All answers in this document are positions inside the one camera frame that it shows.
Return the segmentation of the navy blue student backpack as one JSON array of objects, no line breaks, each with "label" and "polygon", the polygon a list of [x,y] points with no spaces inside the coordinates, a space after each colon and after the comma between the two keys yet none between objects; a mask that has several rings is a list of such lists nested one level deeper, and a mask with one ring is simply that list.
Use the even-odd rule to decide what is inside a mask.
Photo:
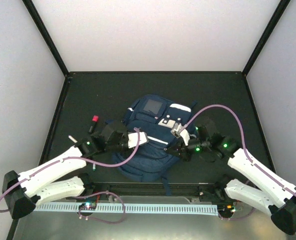
[{"label": "navy blue student backpack", "polygon": [[137,99],[122,120],[129,131],[139,128],[148,142],[140,145],[135,156],[118,170],[139,183],[161,180],[167,196],[171,195],[167,171],[179,157],[166,153],[178,139],[171,134],[173,124],[185,125],[193,116],[192,106],[185,106],[158,95],[148,94]]}]

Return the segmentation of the red capped marker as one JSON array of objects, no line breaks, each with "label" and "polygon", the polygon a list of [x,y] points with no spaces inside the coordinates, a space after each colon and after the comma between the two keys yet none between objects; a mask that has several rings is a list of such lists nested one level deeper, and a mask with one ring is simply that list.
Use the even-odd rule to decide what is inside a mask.
[{"label": "red capped marker", "polygon": [[94,131],[96,125],[97,125],[98,119],[99,119],[99,116],[97,116],[97,115],[94,115],[92,117],[92,120],[91,120],[91,123],[90,123],[90,127],[89,127],[89,130],[88,130],[88,133],[89,134],[93,133],[93,131]]}]

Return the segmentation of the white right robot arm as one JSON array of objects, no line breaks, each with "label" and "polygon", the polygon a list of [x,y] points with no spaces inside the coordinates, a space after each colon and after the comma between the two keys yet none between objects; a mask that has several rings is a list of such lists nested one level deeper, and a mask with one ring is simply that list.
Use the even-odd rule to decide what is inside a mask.
[{"label": "white right robot arm", "polygon": [[268,215],[274,225],[288,235],[296,233],[296,185],[286,181],[268,169],[251,155],[245,147],[206,126],[195,128],[196,136],[176,122],[171,134],[178,142],[167,147],[169,154],[188,161],[192,155],[209,153],[214,160],[226,161],[227,165],[245,176],[254,186],[238,179],[225,178],[223,191],[234,200],[244,202]]}]

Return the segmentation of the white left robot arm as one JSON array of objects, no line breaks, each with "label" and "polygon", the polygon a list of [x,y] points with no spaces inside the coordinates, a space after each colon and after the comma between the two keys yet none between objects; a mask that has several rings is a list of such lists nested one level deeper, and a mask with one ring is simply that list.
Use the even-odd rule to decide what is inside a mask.
[{"label": "white left robot arm", "polygon": [[[33,169],[4,175],[1,200],[5,200],[11,218],[18,220],[32,213],[41,204],[65,199],[87,199],[97,195],[90,177],[81,173],[72,178],[61,178],[87,165],[116,168],[128,163],[141,144],[147,142],[146,133],[128,130],[119,121],[107,124],[102,131],[75,141],[64,153]],[[107,164],[91,159],[106,152],[130,152],[120,163]]]}]

